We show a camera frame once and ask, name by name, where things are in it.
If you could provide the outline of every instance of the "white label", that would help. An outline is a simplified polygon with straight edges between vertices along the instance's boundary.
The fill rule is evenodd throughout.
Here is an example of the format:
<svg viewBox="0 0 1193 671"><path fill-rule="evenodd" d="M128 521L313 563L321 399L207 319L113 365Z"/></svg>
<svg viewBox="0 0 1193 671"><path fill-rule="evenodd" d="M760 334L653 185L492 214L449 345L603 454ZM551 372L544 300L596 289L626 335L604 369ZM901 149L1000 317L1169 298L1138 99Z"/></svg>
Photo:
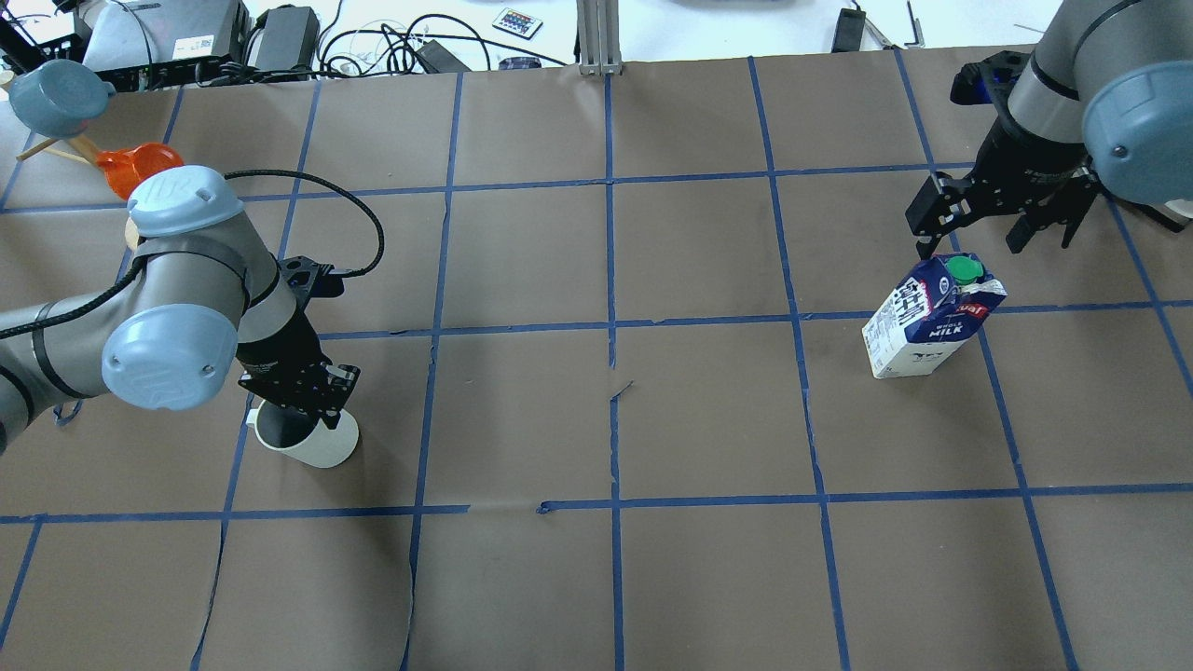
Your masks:
<svg viewBox="0 0 1193 671"><path fill-rule="evenodd" d="M200 35L198 37L184 37L174 41L174 57L172 61L185 59L198 59L210 56L211 48L215 47L216 36Z"/></svg>

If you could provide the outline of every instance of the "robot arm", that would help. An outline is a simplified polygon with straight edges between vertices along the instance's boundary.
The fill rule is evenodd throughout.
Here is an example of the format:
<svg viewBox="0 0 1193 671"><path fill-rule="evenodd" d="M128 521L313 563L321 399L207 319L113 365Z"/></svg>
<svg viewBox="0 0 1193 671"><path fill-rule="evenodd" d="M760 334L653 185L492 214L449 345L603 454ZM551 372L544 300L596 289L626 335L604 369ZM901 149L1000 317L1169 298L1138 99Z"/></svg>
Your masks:
<svg viewBox="0 0 1193 671"><path fill-rule="evenodd" d="M1193 197L1193 0L1065 0L1031 55L966 66L958 104L999 118L962 179L935 172L907 210L921 258L985 216L1018 214L1013 252L1051 224L1068 247L1099 183L1135 203Z"/></svg>
<svg viewBox="0 0 1193 671"><path fill-rule="evenodd" d="M320 420L335 429L359 370L332 367L291 289L319 269L292 259L284 272L206 167L149 178L129 211L146 241L110 300L79 316L69 313L95 296L0 315L0 451L72 399L112 392L144 408L196 407L218 393L234 357L241 386L266 401L256 424L268 444L297 444Z"/></svg>

